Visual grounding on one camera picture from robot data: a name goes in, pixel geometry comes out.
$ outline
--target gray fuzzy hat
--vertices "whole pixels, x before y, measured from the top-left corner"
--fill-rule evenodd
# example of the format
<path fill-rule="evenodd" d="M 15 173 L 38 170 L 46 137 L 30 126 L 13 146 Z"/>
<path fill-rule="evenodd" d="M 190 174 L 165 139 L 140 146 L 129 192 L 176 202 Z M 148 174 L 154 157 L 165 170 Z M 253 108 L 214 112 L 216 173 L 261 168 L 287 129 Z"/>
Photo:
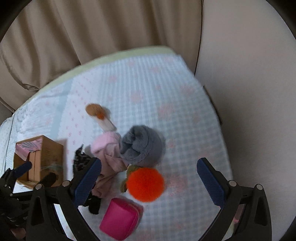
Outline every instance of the gray fuzzy hat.
<path fill-rule="evenodd" d="M 160 161 L 163 144 L 158 133 L 147 126 L 133 126 L 123 136 L 121 157 L 132 165 L 152 167 Z"/>

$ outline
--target pink fuzzy cloth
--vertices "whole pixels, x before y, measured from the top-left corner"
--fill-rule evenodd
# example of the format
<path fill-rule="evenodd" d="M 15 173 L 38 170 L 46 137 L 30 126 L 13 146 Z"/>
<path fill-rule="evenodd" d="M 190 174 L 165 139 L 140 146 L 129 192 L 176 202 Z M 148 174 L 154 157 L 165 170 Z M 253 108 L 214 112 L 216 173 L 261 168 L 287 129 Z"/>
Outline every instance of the pink fuzzy cloth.
<path fill-rule="evenodd" d="M 102 171 L 91 193 L 97 197 L 106 197 L 118 172 L 125 171 L 128 163 L 120 157 L 119 141 L 121 136 L 115 132 L 105 132 L 91 145 L 91 152 L 101 160 Z"/>

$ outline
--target white bedsheet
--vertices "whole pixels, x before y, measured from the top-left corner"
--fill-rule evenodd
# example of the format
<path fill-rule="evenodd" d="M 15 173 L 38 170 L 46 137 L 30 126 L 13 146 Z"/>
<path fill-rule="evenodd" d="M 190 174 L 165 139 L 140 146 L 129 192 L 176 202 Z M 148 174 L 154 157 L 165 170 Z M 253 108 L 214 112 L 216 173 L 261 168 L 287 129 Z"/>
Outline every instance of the white bedsheet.
<path fill-rule="evenodd" d="M 157 169 L 167 188 L 152 203 L 138 202 L 144 214 L 126 240 L 198 240 L 219 208 L 197 175 L 196 162 L 207 157 L 227 179 L 231 179 L 231 170 L 209 98 L 177 55 L 138 56 L 99 65 L 34 98 L 0 128 L 4 140 L 1 157 L 6 160 L 6 168 L 13 166 L 16 141 L 43 134 L 64 145 L 64 179 L 72 179 L 74 151 L 81 144 L 90 145 L 102 133 L 85 112 L 88 103 L 107 107 L 121 135 L 132 125 L 144 124 L 166 140 L 166 154 Z M 98 215 L 79 207 L 102 241 L 113 240 L 99 230 L 99 224 L 110 199 L 120 194 L 124 178 L 125 173 L 117 175 Z M 14 192 L 24 190 L 17 185 Z M 128 192 L 124 196 L 134 200 Z M 57 211 L 67 236 L 75 239 L 61 210 Z"/>

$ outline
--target pink paper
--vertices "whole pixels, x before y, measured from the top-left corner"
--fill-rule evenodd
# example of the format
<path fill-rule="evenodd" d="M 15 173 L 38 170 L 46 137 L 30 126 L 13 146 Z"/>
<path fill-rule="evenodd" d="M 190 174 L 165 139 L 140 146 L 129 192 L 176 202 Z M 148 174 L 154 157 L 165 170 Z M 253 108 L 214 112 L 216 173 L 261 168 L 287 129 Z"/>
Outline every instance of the pink paper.
<path fill-rule="evenodd" d="M 34 141 L 22 142 L 15 145 L 15 153 L 24 161 L 27 160 L 30 152 L 41 150 L 42 138 Z"/>

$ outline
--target orange pom pom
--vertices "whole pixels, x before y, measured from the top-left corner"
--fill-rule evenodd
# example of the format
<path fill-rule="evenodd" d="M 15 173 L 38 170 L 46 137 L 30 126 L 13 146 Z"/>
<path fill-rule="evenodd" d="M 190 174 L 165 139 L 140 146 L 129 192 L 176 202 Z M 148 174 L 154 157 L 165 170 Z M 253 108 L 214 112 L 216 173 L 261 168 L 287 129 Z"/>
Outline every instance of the orange pom pom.
<path fill-rule="evenodd" d="M 135 199 L 152 202 L 164 192 L 165 182 L 156 169 L 143 167 L 130 174 L 126 186 Z"/>

